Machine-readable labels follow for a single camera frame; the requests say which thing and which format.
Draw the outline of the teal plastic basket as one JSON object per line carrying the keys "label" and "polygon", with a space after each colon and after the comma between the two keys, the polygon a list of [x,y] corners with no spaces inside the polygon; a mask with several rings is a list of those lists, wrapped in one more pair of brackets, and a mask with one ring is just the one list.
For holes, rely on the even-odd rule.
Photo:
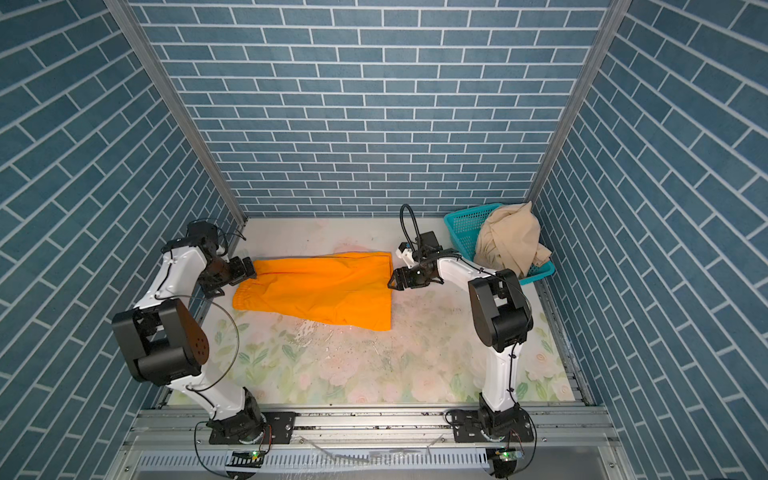
{"label": "teal plastic basket", "polygon": [[[492,203],[476,206],[449,213],[444,217],[451,241],[464,258],[473,261],[475,244],[482,224],[495,209],[502,206],[506,205]],[[555,271],[556,267],[550,258],[542,267],[532,268],[527,277],[520,279],[520,283],[522,285],[534,283],[553,275]]]}

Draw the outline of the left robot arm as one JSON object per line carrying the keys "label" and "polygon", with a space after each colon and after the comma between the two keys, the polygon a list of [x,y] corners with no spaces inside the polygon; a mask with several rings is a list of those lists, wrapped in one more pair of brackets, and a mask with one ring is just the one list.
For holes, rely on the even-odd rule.
{"label": "left robot arm", "polygon": [[112,331],[132,377],[186,395],[208,414],[213,444],[263,440],[266,419],[250,391],[228,380],[210,358],[210,343],[189,310],[195,291],[208,300],[256,278],[250,258],[231,257],[224,234],[194,221],[184,237],[161,249],[162,263],[147,292],[117,313]]}

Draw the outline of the orange shorts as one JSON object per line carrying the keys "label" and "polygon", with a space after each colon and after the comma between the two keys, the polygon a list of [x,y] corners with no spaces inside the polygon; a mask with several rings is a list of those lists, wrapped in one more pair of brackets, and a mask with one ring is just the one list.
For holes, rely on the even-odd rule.
{"label": "orange shorts", "polygon": [[258,260],[257,277],[241,283],[232,307],[334,326],[385,332],[392,328],[392,255],[344,252]]}

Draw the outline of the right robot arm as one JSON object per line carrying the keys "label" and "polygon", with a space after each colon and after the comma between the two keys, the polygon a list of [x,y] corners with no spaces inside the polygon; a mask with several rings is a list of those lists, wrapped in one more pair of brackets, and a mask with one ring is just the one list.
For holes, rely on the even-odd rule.
{"label": "right robot arm", "polygon": [[491,441],[535,440],[533,421],[520,405],[516,389],[522,346],[533,327],[531,307],[516,274],[481,267],[453,250],[421,255],[402,244],[396,256],[404,265],[394,270],[390,289],[450,282],[468,294],[475,332],[487,347],[478,407],[481,432]]}

